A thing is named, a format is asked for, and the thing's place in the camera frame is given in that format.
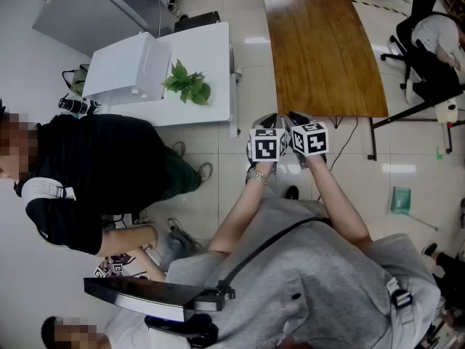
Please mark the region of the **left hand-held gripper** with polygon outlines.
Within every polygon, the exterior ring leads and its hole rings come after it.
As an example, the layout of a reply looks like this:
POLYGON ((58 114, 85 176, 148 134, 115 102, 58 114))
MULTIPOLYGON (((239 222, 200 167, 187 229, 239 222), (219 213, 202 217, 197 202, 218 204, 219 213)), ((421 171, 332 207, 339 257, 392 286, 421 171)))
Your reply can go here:
POLYGON ((283 117, 277 113, 267 114, 257 119, 249 130, 248 160, 252 167, 260 162, 271 162, 272 174, 277 164, 286 154, 288 133, 283 117))

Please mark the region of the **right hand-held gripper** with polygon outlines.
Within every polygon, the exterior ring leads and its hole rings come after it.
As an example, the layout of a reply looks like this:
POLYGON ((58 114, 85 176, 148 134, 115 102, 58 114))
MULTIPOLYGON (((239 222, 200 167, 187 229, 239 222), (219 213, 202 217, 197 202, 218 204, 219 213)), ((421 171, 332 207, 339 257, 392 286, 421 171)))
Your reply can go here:
POLYGON ((295 111, 285 114, 283 120, 289 136, 288 146, 296 155, 302 169, 307 168, 307 158, 310 156, 322 156, 326 161, 328 128, 324 122, 295 111))

